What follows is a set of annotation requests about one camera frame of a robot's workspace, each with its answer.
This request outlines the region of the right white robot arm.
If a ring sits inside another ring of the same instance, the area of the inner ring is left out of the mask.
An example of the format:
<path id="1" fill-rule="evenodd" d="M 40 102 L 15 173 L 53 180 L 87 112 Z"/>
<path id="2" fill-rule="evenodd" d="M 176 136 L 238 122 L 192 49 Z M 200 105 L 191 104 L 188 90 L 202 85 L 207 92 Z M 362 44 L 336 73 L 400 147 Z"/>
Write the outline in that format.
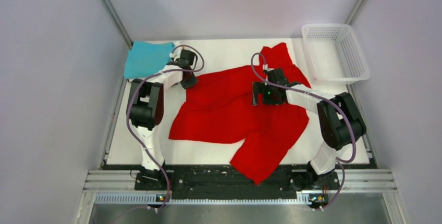
<path id="1" fill-rule="evenodd" d="M 259 102 L 276 106 L 299 106 L 318 116 L 322 143 L 307 163 L 306 171 L 297 175 L 297 190 L 320 189 L 332 176 L 336 165 L 355 159 L 356 142 L 366 134 L 365 122 L 351 94 L 323 93 L 301 82 L 289 82 L 281 68 L 264 69 L 266 78 L 258 75 L 252 83 L 252 105 Z"/>

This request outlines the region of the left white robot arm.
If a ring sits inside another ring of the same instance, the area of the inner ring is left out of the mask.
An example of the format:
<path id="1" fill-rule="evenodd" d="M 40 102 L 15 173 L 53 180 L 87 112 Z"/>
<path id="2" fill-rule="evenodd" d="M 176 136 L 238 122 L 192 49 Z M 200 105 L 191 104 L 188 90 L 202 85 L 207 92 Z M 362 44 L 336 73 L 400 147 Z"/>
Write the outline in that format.
<path id="1" fill-rule="evenodd" d="M 164 117 L 165 91 L 175 85 L 189 89 L 198 82 L 194 72 L 200 53 L 189 45 L 172 50 L 170 61 L 158 73 L 131 82 L 126 109 L 126 125 L 141 146 L 142 162 L 136 177 L 136 190 L 169 190 L 157 128 Z"/>

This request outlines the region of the red t-shirt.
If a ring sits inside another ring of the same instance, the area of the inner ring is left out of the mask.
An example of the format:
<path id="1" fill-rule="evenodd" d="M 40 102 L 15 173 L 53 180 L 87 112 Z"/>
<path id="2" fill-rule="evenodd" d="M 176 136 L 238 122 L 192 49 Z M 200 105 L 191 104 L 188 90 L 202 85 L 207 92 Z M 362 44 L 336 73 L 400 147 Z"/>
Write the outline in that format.
<path id="1" fill-rule="evenodd" d="M 255 184 L 266 180 L 305 131 L 309 117 L 304 108 L 290 104 L 252 105 L 252 84 L 261 76 L 261 65 L 199 76 L 197 85 L 186 91 L 169 138 L 243 141 L 230 164 Z"/>

